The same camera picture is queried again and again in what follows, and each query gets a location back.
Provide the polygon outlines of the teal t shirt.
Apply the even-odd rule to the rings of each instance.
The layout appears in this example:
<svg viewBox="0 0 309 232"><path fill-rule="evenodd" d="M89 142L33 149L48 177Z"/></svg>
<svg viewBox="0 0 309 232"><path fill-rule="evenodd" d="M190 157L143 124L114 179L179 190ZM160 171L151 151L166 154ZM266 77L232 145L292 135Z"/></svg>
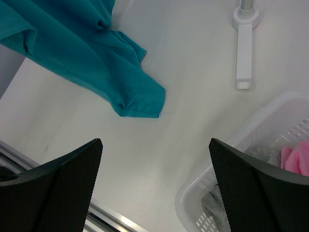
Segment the teal t shirt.
<svg viewBox="0 0 309 232"><path fill-rule="evenodd" d="M146 50L112 30L113 0L3 0L0 43L93 91L122 117L157 118L166 91L146 74Z"/></svg>

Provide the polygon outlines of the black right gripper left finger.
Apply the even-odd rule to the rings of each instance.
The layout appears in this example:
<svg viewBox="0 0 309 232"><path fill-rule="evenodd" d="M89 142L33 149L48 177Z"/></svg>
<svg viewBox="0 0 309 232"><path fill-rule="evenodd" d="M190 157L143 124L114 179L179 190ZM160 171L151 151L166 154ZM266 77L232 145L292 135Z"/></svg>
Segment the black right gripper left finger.
<svg viewBox="0 0 309 232"><path fill-rule="evenodd" d="M103 151L94 139L31 170L0 168L2 232L81 232Z"/></svg>

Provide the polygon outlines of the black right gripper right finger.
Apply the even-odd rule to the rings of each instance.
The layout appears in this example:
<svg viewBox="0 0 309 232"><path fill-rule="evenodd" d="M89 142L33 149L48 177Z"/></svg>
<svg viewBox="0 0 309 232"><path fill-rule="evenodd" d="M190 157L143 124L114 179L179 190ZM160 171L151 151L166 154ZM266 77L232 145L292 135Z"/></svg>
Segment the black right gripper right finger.
<svg viewBox="0 0 309 232"><path fill-rule="evenodd" d="M233 232L307 232L309 178L213 138L211 161Z"/></svg>

